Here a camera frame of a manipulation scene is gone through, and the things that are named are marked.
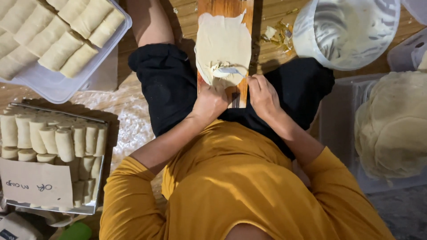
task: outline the white plastic bin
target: white plastic bin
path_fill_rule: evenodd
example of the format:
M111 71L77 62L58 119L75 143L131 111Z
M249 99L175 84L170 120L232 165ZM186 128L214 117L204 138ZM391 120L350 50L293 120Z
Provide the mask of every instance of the white plastic bin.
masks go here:
M427 25L426 0L402 0L402 4L419 23Z
M337 79L331 94L322 100L320 111L319 140L346 165L364 193L375 193L427 184L427 168L418 176L405 179L385 180L369 178L358 161L354 148L354 118L356 110L364 102L367 87L370 89L385 73Z
M132 20L115 1L111 2L126 18L104 47L97 47L99 53L90 60L76 77L68 79L60 72L52 72L36 62L26 70L20 72L12 81L3 80L1 82L26 85L49 102L55 104L68 101L80 89L82 91L113 91L117 87L116 46L132 26ZM105 75L109 78L115 77L115 79L102 82L102 76Z
M348 32L351 33L349 38L354 39L357 37L358 45L355 46L353 53L347 58L343 58L340 63L334 64L330 62L319 50L316 42L314 20L319 15L316 15L316 9L320 0L311 0L308 2L301 12L298 14L294 24L293 44L295 51L300 57L314 57L323 66L333 68L336 70L349 71L364 67L375 59L377 59L393 40L400 17L400 0L346 0L340 1L345 3L346 9L351 9L350 12L355 13L355 19L352 21L359 21L355 26L347 26ZM330 9L334 9L331 5L332 1L328 1L322 5L321 13L330 14ZM385 32L378 32L376 29L381 24L381 29L386 29ZM359 32L366 32L368 34L359 35Z
M427 50L427 28L391 49L387 61L392 72L416 71Z

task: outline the cardboard sign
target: cardboard sign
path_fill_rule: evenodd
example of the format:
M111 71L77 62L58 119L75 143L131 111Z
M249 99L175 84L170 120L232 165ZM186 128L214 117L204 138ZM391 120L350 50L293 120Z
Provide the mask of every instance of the cardboard sign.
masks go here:
M0 158L4 197L40 206L73 208L69 166Z

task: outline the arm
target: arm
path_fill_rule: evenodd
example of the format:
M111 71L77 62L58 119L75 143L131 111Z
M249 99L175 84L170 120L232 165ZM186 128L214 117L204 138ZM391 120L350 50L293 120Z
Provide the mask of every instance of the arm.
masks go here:
M150 182L169 160L227 109L221 86L204 85L193 111L167 133L126 157L107 179L100 239L162 239L164 217Z
M286 114L268 80L254 75L248 78L248 84L254 110L294 153L337 233L350 230L370 239L393 239L345 165Z

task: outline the black shorts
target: black shorts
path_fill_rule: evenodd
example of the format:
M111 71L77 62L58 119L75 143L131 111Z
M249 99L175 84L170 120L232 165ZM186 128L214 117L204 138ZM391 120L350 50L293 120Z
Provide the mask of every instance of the black shorts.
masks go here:
M129 67L137 73L147 102L156 137L181 122L197 98L197 77L186 53L172 44L150 44L129 56ZM333 72L314 58L294 59L264 75L276 89L280 105L304 130L314 120L320 101L332 91ZM283 140L255 113L246 108L227 109L219 119L238 122L271 139L280 150L295 159Z

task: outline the wooden board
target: wooden board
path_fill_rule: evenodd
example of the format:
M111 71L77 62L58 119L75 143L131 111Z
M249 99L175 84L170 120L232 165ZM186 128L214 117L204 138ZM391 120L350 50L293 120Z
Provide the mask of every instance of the wooden board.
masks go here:
M226 18L235 18L243 13L246 9L246 14L243 17L243 23L252 35L252 20L254 16L254 0L199 0L198 17L208 12L212 16L221 15ZM200 73L197 71L197 89L204 83ZM228 108L245 108L248 97L248 83L243 79L236 87L228 87L226 90L228 97L232 97L233 102Z

